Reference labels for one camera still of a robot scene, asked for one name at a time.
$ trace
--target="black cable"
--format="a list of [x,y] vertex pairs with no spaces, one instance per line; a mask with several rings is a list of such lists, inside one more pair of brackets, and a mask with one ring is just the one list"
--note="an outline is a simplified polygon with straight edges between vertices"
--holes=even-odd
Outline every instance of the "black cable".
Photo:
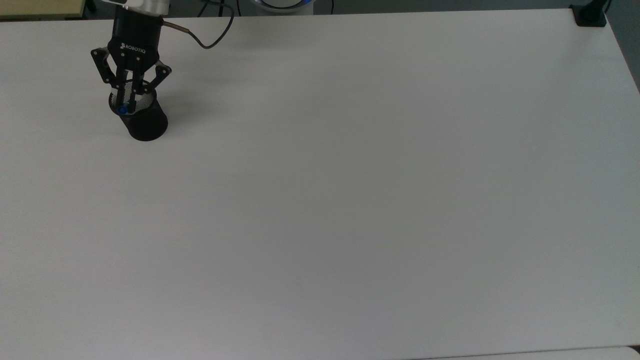
[[193,38],[193,40],[196,40],[196,42],[198,43],[198,45],[200,45],[203,49],[207,49],[207,50],[208,50],[208,49],[210,49],[210,48],[212,48],[212,47],[214,47],[214,46],[218,45],[218,43],[222,40],[222,38],[223,38],[223,37],[225,37],[225,35],[226,35],[226,34],[227,34],[227,32],[229,31],[229,29],[231,28],[231,24],[233,24],[233,23],[234,23],[234,17],[236,16],[236,11],[233,9],[233,7],[232,7],[232,6],[229,6],[229,5],[227,5],[227,4],[223,4],[223,3],[219,3],[219,2],[217,2],[217,1],[211,1],[211,0],[206,0],[206,1],[207,1],[207,3],[206,3],[206,4],[204,4],[204,6],[202,7],[202,10],[200,10],[200,13],[198,14],[198,17],[200,17],[200,15],[202,15],[202,13],[204,12],[204,10],[207,8],[207,5],[208,5],[208,4],[213,4],[213,5],[220,6],[220,7],[222,7],[222,6],[223,6],[223,7],[227,8],[227,9],[229,9],[229,11],[231,11],[231,17],[229,17],[229,23],[227,24],[227,27],[226,27],[226,28],[225,28],[225,30],[222,32],[222,34],[220,35],[220,37],[218,37],[218,39],[217,39],[216,41],[214,41],[214,42],[213,42],[213,44],[211,44],[211,45],[205,45],[205,44],[203,44],[203,43],[200,41],[200,39],[199,39],[199,38],[198,38],[194,33],[192,33],[192,32],[191,32],[191,30],[189,30],[189,29],[187,29],[187,28],[183,28],[183,27],[182,27],[182,26],[180,26],[180,25],[176,25],[176,24],[174,24],[174,23],[172,23],[172,22],[168,22],[168,21],[163,21],[163,25],[164,25],[164,26],[168,26],[169,28],[172,28],[172,29],[176,29],[176,30],[178,30],[178,31],[181,31],[181,32],[183,32],[183,33],[185,33],[185,34],[189,34],[189,35],[191,35],[191,37]]
[[[224,5],[225,4],[225,0],[220,0],[220,3],[222,5]],[[218,17],[222,17],[222,10],[224,10],[224,9],[225,9],[224,7],[222,7],[222,6],[220,7],[220,9],[218,10]]]
[[202,16],[202,13],[204,13],[204,10],[207,8],[208,4],[209,3],[204,3],[204,6],[202,7],[202,9],[200,9],[200,12],[198,13],[198,16],[196,16],[196,17],[201,17]]

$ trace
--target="blue cap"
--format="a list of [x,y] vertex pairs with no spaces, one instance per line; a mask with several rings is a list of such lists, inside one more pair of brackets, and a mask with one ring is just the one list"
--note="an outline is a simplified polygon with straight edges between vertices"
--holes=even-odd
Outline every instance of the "blue cap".
[[121,107],[118,108],[118,110],[117,110],[118,113],[120,115],[125,115],[126,113],[128,113],[129,112],[129,109],[127,109],[128,106],[129,106],[128,103],[127,104],[123,104]]

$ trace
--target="table surface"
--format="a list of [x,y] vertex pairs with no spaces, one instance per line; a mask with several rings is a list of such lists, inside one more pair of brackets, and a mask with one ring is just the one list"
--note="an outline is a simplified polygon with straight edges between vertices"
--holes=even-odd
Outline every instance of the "table surface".
[[628,347],[614,347],[473,356],[467,360],[640,360],[640,355]]
[[81,17],[84,0],[2,0],[0,19]]
[[[225,19],[175,19],[205,40]],[[640,343],[640,96],[570,10],[0,24],[3,359],[411,359]]]

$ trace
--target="robotiq logo text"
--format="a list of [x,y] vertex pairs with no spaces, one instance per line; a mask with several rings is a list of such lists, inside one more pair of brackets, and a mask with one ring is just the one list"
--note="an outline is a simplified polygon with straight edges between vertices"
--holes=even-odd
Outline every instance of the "robotiq logo text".
[[139,47],[135,47],[135,46],[131,46],[131,45],[127,45],[125,43],[122,43],[122,45],[120,45],[121,49],[129,49],[129,50],[133,50],[133,51],[138,51],[140,53],[146,54],[147,51],[144,49],[140,49]]

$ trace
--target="white table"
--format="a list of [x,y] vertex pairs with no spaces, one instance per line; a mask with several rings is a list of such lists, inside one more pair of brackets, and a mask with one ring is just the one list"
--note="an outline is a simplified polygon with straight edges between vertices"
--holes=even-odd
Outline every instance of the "white table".
[[107,106],[110,36],[0,24],[4,360],[640,343],[640,96],[608,26],[241,18],[211,51],[165,29],[150,143]]

